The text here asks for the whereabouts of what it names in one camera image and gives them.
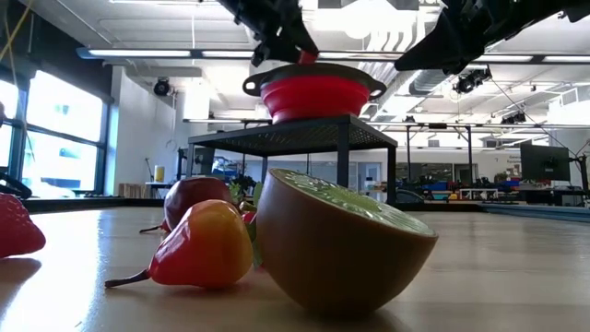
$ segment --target pepper stem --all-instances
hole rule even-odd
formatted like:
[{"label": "pepper stem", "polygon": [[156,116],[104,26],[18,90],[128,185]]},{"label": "pepper stem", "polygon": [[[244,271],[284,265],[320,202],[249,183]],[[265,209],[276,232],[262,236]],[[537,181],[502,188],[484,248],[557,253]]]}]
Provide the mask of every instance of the pepper stem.
[{"label": "pepper stem", "polygon": [[106,281],[104,281],[104,287],[105,288],[113,288],[113,287],[123,286],[123,285],[134,283],[134,282],[148,280],[150,278],[151,277],[149,276],[149,272],[145,269],[145,270],[143,270],[143,271],[141,271],[141,272],[137,273],[136,275],[129,277],[129,278],[106,280]]}]

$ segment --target kiwi half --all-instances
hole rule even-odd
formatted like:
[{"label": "kiwi half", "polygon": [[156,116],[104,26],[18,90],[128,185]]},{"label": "kiwi half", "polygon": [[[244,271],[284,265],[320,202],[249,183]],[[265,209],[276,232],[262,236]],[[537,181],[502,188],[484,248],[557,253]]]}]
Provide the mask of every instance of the kiwi half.
[{"label": "kiwi half", "polygon": [[277,285],[315,314],[368,314],[419,273],[438,235],[370,197],[289,170],[268,172],[256,241]]},{"label": "kiwi half", "polygon": [[273,174],[285,184],[361,217],[398,228],[401,231],[410,231],[427,236],[436,234],[425,223],[407,213],[371,197],[359,195],[345,187],[290,170],[276,169],[273,170]]}]

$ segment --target computer monitor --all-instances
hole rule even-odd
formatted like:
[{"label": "computer monitor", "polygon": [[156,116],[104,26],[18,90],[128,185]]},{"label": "computer monitor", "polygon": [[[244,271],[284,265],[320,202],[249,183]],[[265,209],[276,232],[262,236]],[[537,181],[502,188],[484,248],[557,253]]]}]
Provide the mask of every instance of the computer monitor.
[{"label": "computer monitor", "polygon": [[567,148],[520,146],[523,180],[570,181],[570,152]]}]

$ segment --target colander handle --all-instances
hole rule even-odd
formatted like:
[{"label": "colander handle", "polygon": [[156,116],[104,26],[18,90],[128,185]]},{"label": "colander handle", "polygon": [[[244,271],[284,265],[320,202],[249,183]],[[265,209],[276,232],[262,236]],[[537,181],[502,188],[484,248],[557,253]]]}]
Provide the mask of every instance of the colander handle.
[{"label": "colander handle", "polygon": [[266,73],[252,75],[243,81],[243,91],[253,97],[260,97],[260,88],[262,80],[266,77]]},{"label": "colander handle", "polygon": [[371,83],[369,84],[369,89],[371,90],[369,101],[373,101],[385,94],[387,91],[387,86],[378,80],[372,79]]}]

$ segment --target green leaf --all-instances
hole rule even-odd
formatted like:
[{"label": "green leaf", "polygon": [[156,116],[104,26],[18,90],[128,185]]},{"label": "green leaf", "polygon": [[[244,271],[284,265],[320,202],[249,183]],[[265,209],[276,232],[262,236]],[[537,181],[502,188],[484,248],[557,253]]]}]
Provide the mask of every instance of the green leaf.
[{"label": "green leaf", "polygon": [[230,184],[230,193],[233,202],[235,204],[240,204],[242,201],[242,189],[240,188],[240,185],[235,183]]},{"label": "green leaf", "polygon": [[246,230],[248,231],[250,242],[253,243],[256,240],[256,219],[246,225]]},{"label": "green leaf", "polygon": [[248,236],[250,236],[250,242],[252,243],[254,268],[258,268],[262,264],[262,256],[260,256],[258,241],[256,241],[256,217],[254,217],[251,223],[246,225],[246,230],[248,231]]},{"label": "green leaf", "polygon": [[254,187],[253,199],[254,199],[254,206],[257,208],[258,208],[258,201],[260,201],[261,194],[262,194],[262,183],[256,183],[256,186]]}]

